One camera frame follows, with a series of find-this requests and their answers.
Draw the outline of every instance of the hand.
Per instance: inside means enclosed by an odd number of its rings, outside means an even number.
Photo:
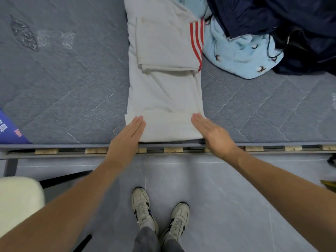
[[[145,129],[144,117],[135,117],[131,123],[111,141],[105,162],[124,168],[129,165],[138,148],[138,143]]]
[[[233,150],[238,149],[229,133],[222,127],[212,123],[208,118],[204,118],[200,113],[193,114],[192,124],[205,139],[207,148],[211,153],[224,161]]]

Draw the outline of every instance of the shoe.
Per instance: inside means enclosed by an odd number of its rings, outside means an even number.
[[[133,190],[132,208],[140,229],[147,226],[151,228],[154,233],[159,233],[159,225],[152,216],[151,209],[149,208],[148,194],[142,187],[137,187]]]
[[[166,240],[174,238],[179,241],[187,227],[190,217],[190,208],[187,203],[179,203],[174,208],[170,217],[170,224],[161,236],[161,243]]]

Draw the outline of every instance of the mattress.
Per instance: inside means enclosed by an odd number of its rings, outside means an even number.
[[[36,39],[13,33],[23,22]],[[123,0],[0,0],[0,108],[34,144],[108,144],[129,91]],[[241,144],[336,142],[336,77],[245,80],[203,57],[205,115]]]

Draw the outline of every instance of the pant leg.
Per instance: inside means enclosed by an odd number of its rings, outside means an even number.
[[[179,242],[175,239],[166,240],[162,245],[162,252],[184,252]]]
[[[143,227],[137,234],[133,252],[160,252],[158,237],[149,227]]]

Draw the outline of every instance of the white chair seat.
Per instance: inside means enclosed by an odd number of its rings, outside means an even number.
[[[27,177],[0,178],[0,237],[45,204],[40,183]]]

